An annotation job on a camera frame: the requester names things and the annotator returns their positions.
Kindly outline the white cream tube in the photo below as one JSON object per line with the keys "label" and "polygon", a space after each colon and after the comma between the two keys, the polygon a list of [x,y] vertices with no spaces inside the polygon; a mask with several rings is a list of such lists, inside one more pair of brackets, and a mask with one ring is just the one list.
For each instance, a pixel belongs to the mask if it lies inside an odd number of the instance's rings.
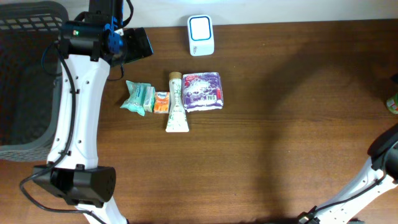
{"label": "white cream tube", "polygon": [[166,131],[168,133],[189,132],[187,116],[182,103],[182,74],[169,73],[170,111]]}

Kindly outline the small white green packet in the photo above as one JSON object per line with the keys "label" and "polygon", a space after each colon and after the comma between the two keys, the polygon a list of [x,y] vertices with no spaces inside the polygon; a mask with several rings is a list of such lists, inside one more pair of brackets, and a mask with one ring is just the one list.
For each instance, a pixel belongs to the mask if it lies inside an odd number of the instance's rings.
{"label": "small white green packet", "polygon": [[146,88],[145,98],[144,98],[144,111],[152,113],[155,104],[155,88],[153,86],[148,86]]}

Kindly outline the green lid glass jar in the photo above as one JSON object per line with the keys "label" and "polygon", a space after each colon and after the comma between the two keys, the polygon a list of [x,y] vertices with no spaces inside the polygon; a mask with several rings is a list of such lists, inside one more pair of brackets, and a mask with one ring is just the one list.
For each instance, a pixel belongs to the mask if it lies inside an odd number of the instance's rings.
{"label": "green lid glass jar", "polygon": [[386,108],[392,113],[392,114],[398,114],[398,93],[390,97],[386,101]]}

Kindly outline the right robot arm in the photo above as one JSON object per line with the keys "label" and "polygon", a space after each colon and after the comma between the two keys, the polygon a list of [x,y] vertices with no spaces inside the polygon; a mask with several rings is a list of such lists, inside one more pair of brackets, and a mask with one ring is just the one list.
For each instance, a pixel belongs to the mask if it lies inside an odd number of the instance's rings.
{"label": "right robot arm", "polygon": [[332,199],[298,216],[299,223],[349,223],[374,199],[397,187],[397,125],[370,145],[359,174]]}

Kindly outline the small orange packet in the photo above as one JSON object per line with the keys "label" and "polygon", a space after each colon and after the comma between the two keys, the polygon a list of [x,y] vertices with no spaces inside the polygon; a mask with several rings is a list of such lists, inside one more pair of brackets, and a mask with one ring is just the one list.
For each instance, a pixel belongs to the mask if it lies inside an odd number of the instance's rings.
{"label": "small orange packet", "polygon": [[155,93],[154,113],[168,113],[170,106],[170,93],[158,91]]}

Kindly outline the purple pink tissue pack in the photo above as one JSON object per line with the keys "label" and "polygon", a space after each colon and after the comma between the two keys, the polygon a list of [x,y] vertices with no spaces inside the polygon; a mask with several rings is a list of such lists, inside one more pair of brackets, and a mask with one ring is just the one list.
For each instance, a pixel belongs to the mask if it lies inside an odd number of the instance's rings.
{"label": "purple pink tissue pack", "polygon": [[223,108],[223,89],[218,72],[190,73],[182,78],[183,107],[187,112]]}

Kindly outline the teal wet wipes pack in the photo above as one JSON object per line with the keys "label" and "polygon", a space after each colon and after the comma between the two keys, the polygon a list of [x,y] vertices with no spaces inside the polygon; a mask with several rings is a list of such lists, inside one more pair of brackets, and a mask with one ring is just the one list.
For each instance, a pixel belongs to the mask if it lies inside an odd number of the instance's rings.
{"label": "teal wet wipes pack", "polygon": [[147,87],[151,87],[149,83],[135,83],[126,80],[129,98],[120,106],[121,109],[127,109],[141,116],[145,115],[144,100],[146,97]]}

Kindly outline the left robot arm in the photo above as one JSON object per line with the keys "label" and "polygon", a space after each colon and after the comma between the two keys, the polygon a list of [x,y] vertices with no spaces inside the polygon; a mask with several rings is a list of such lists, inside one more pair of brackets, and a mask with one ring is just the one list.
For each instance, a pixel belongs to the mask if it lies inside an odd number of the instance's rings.
{"label": "left robot arm", "polygon": [[90,223],[126,223],[113,193],[116,171],[100,166],[97,129],[104,86],[113,66],[152,55],[144,29],[128,28],[130,1],[91,1],[65,22],[54,47],[62,64],[58,121],[47,162],[30,180],[69,205]]}

